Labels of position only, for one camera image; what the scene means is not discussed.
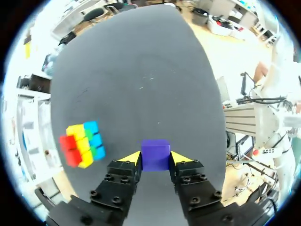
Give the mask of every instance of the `box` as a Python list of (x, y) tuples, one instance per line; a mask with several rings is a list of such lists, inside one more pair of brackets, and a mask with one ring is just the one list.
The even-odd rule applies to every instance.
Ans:
[(216, 21), (212, 19), (212, 16), (209, 16), (207, 26), (213, 34), (218, 34), (218, 35), (222, 35), (222, 36), (229, 36), (231, 34), (231, 32), (233, 31), (232, 29), (228, 29), (228, 28), (219, 26), (216, 23)]

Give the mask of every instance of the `desk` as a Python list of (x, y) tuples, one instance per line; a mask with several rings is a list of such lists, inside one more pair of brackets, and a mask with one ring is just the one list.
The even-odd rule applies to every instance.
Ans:
[[(60, 152), (70, 183), (86, 201), (107, 164), (139, 150), (143, 139), (166, 139), (173, 151), (199, 159), (221, 190), (221, 106), (203, 47), (177, 9), (165, 5), (123, 12), (85, 31), (59, 55), (51, 83), (57, 148), (69, 125), (98, 120), (105, 159), (71, 168)], [(187, 225), (169, 171), (143, 172), (124, 225)]]
[(99, 0), (86, 0), (80, 3), (76, 8), (72, 9), (67, 15), (65, 15), (61, 21), (54, 27), (53, 34), (56, 38), (62, 39), (68, 33), (70, 33), (73, 28), (78, 25), (84, 18), (80, 13), (81, 11), (93, 6), (99, 2)]
[(238, 0), (200, 0), (198, 7), (209, 12), (210, 15), (220, 16), (227, 19), (232, 9), (236, 9), (243, 16), (239, 24), (245, 28), (250, 29), (257, 18), (257, 16), (250, 11), (246, 6)]

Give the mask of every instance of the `screw head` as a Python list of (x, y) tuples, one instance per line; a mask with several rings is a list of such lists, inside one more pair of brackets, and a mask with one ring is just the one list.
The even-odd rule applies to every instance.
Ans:
[(111, 175), (110, 173), (108, 173), (108, 174), (106, 174), (106, 175), (104, 176), (104, 179), (105, 179), (105, 180), (112, 180), (113, 177), (112, 177), (112, 175)]
[(201, 178), (202, 180), (206, 180), (206, 179), (207, 179), (207, 177), (206, 177), (205, 174), (201, 174), (201, 175), (199, 176), (199, 178)]
[(190, 205), (199, 204), (200, 202), (201, 202), (201, 199), (198, 196), (196, 196), (190, 200)]
[(89, 216), (81, 216), (80, 217), (80, 221), (84, 224), (84, 225), (91, 225), (92, 224), (92, 218)]
[(98, 193), (97, 193), (97, 191), (95, 191), (95, 190), (91, 190), (91, 191), (90, 191), (90, 195), (91, 195), (92, 197), (96, 197), (96, 196), (98, 195)]
[(127, 182), (129, 182), (128, 177), (127, 176), (122, 177), (121, 178), (121, 182), (124, 183), (124, 184), (126, 184)]
[(234, 217), (231, 214), (227, 214), (227, 215), (222, 217), (222, 221), (224, 221), (224, 222), (233, 222)]
[(112, 203), (118, 205), (118, 204), (121, 204), (122, 202), (122, 199), (119, 198), (118, 196), (115, 196), (114, 198), (112, 198)]
[(188, 182), (190, 182), (190, 181), (191, 181), (191, 178), (190, 178), (190, 177), (184, 177), (184, 178), (183, 178), (183, 182), (188, 183)]
[(222, 196), (222, 192), (220, 191), (215, 191), (215, 193), (213, 194), (215, 197), (220, 198)]

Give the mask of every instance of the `cube puzzle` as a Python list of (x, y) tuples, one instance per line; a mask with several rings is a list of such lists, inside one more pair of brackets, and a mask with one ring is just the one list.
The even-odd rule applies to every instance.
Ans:
[(66, 129), (66, 136), (60, 137), (66, 163), (72, 167), (87, 168), (93, 161), (105, 157), (105, 149), (96, 121), (72, 125)]

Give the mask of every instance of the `blue block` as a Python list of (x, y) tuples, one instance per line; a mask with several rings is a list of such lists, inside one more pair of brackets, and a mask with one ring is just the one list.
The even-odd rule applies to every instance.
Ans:
[(97, 160), (103, 159), (104, 157), (105, 157), (104, 146), (97, 148), (96, 149), (96, 154), (95, 154), (95, 156), (93, 156), (93, 159), (95, 161), (97, 161)]
[(92, 140), (89, 141), (89, 143), (91, 146), (94, 146), (94, 147), (100, 146), (103, 143), (100, 134), (98, 133), (98, 134), (94, 135)]
[(84, 123), (84, 129), (89, 129), (91, 132), (98, 133), (98, 125), (96, 121), (87, 121)]

